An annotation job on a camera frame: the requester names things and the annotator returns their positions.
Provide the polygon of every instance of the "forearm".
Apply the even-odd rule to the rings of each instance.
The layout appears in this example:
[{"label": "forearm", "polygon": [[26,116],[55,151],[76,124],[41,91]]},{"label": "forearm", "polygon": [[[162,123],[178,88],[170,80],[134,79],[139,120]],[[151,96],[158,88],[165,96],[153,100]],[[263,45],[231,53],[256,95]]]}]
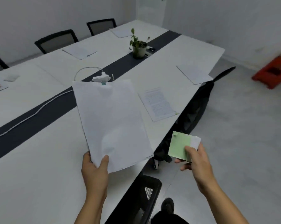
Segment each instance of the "forearm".
[{"label": "forearm", "polygon": [[217,182],[204,193],[217,224],[248,224],[235,204],[222,191]]},{"label": "forearm", "polygon": [[74,224],[99,224],[104,200],[98,195],[87,195]]}]

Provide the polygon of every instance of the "white cable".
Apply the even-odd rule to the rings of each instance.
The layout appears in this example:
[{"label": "white cable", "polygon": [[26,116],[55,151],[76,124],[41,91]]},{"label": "white cable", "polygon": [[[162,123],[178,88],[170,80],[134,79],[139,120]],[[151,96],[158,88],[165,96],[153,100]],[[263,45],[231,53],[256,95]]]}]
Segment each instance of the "white cable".
[{"label": "white cable", "polygon": [[19,122],[19,123],[16,124],[15,126],[13,126],[13,127],[12,127],[11,129],[9,129],[8,131],[6,131],[6,132],[0,134],[0,137],[3,136],[3,135],[5,135],[6,133],[10,132],[12,129],[14,129],[14,128],[17,127],[18,125],[22,124],[22,123],[25,122],[26,120],[28,120],[28,119],[30,119],[31,117],[33,117],[33,116],[35,116],[36,114],[38,114],[38,112],[41,111],[42,108],[44,108],[46,105],[48,105],[50,102],[52,102],[52,101],[55,100],[56,98],[60,97],[61,95],[66,94],[66,93],[69,93],[69,92],[71,92],[71,91],[73,91],[73,90],[69,90],[69,91],[67,91],[67,92],[64,92],[64,93],[62,93],[62,94],[60,94],[60,95],[58,95],[58,96],[52,98],[50,101],[48,101],[48,102],[47,102],[46,104],[44,104],[42,107],[40,107],[40,109],[39,109],[36,113],[34,113],[32,116],[27,117],[26,119],[22,120],[21,122]]},{"label": "white cable", "polygon": [[[99,69],[99,70],[101,70],[101,71],[103,72],[103,70],[102,70],[100,67],[84,67],[84,68],[82,68],[82,69],[86,69],[86,68],[97,68],[97,69]],[[76,74],[75,74],[75,76],[74,76],[74,81],[76,81],[76,76],[77,76],[77,74],[78,74],[79,71],[76,72]]]}]

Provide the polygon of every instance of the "potted plant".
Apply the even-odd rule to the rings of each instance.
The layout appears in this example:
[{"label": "potted plant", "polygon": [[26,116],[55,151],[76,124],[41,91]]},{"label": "potted plant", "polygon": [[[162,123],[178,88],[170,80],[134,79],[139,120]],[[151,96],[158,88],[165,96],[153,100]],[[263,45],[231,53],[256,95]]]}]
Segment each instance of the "potted plant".
[{"label": "potted plant", "polygon": [[130,45],[133,48],[133,58],[135,59],[144,58],[148,46],[147,41],[149,41],[150,37],[148,37],[146,41],[141,41],[138,40],[138,37],[134,35],[134,28],[131,29],[131,32],[133,35],[131,37],[132,40],[130,41]]}]

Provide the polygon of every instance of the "power cord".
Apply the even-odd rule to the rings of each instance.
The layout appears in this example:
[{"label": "power cord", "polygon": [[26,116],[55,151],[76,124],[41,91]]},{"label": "power cord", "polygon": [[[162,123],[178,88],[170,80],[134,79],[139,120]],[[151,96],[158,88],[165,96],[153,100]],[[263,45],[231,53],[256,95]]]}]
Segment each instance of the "power cord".
[{"label": "power cord", "polygon": [[[102,71],[102,75],[101,75],[101,76],[97,76],[97,77],[93,77],[93,80],[92,80],[91,82],[93,82],[94,79],[96,80],[96,82],[98,82],[99,80],[102,80],[102,81],[104,82],[104,81],[106,81],[106,80],[109,81],[109,80],[111,79],[108,75],[105,74],[105,72],[104,72],[100,67],[84,67],[84,68],[82,68],[82,69],[86,69],[86,68],[97,68],[97,69],[99,69],[99,70]],[[74,81],[76,81],[76,76],[77,76],[77,74],[78,74],[79,71],[76,72],[76,74],[75,74],[75,76],[74,76]],[[40,107],[39,110],[38,110],[36,113],[34,113],[33,115],[31,115],[30,117],[27,117],[26,119],[22,120],[21,122],[17,123],[15,126],[13,126],[12,128],[10,128],[8,131],[6,131],[6,132],[0,134],[0,137],[3,136],[3,135],[5,135],[5,134],[7,134],[7,133],[10,132],[12,129],[14,129],[15,127],[19,126],[20,124],[22,124],[22,123],[25,122],[26,120],[30,119],[31,117],[34,117],[36,114],[39,113],[39,111],[41,111],[42,108],[44,108],[44,107],[45,107],[46,105],[48,105],[50,102],[54,101],[56,98],[58,98],[58,97],[60,97],[60,96],[62,96],[62,95],[64,95],[64,94],[66,94],[66,93],[72,92],[72,91],[73,91],[73,90],[69,90],[69,91],[67,91],[67,92],[64,92],[64,93],[62,93],[62,94],[60,94],[60,95],[58,95],[58,96],[52,98],[52,99],[51,99],[50,101],[48,101],[46,104],[42,105],[42,107]]]}]

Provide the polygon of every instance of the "person's left hand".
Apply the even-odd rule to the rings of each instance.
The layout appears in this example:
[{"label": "person's left hand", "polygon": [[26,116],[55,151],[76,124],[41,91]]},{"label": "person's left hand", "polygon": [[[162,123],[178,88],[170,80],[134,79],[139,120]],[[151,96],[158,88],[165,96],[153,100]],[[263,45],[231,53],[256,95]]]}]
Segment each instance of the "person's left hand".
[{"label": "person's left hand", "polygon": [[93,163],[90,162],[90,152],[86,152],[83,155],[83,166],[81,173],[83,174],[87,197],[95,195],[100,196],[105,200],[108,186],[108,162],[109,156],[105,155],[100,166],[97,168]]}]

